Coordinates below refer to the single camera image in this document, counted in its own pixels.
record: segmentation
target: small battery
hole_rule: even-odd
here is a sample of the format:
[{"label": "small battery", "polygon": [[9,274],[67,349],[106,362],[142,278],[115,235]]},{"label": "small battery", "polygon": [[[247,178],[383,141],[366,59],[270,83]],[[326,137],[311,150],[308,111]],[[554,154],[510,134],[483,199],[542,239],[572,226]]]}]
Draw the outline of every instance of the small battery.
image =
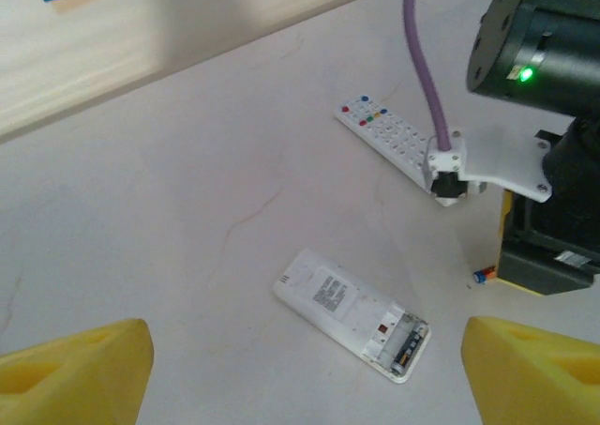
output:
[{"label": "small battery", "polygon": [[498,272],[496,270],[496,266],[490,266],[481,270],[477,270],[472,274],[472,277],[477,284],[485,284],[486,282],[497,278]]},{"label": "small battery", "polygon": [[428,327],[419,322],[417,323],[409,334],[409,337],[406,339],[400,351],[397,353],[394,362],[392,363],[392,371],[396,373],[403,373],[409,362],[411,362],[411,358],[416,353],[419,348],[419,344],[425,338],[427,334]]}]

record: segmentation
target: table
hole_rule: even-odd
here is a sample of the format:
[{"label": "table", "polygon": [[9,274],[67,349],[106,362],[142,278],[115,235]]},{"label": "table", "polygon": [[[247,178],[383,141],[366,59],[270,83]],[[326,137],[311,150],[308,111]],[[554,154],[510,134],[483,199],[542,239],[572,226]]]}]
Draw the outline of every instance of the table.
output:
[{"label": "table", "polygon": [[[466,92],[487,5],[418,6],[449,122],[564,130]],[[499,189],[442,208],[333,118],[365,92],[430,129],[400,17],[400,0],[359,0],[2,145],[1,351],[142,317],[156,360],[140,424],[475,424],[469,317],[600,342],[598,286],[473,284],[497,252]],[[304,247],[430,321],[406,385],[274,298]]]}]

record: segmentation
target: purple cable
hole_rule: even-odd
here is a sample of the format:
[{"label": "purple cable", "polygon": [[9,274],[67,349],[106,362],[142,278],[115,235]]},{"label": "purple cable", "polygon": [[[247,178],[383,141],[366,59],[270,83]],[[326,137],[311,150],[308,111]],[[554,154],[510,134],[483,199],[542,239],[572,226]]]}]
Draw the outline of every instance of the purple cable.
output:
[{"label": "purple cable", "polygon": [[423,55],[421,49],[421,43],[419,41],[419,34],[416,29],[415,19],[415,3],[416,0],[404,0],[404,32],[406,33],[406,40],[409,45],[409,51],[411,52],[412,63],[416,69],[416,74],[419,77],[429,110],[431,111],[431,118],[433,119],[433,126],[435,127],[435,133],[438,138],[438,149],[440,151],[449,151],[452,149],[450,144],[450,135],[448,134],[448,124],[446,118],[443,115],[442,104],[440,103],[440,97],[431,78],[429,72],[428,63]]}]

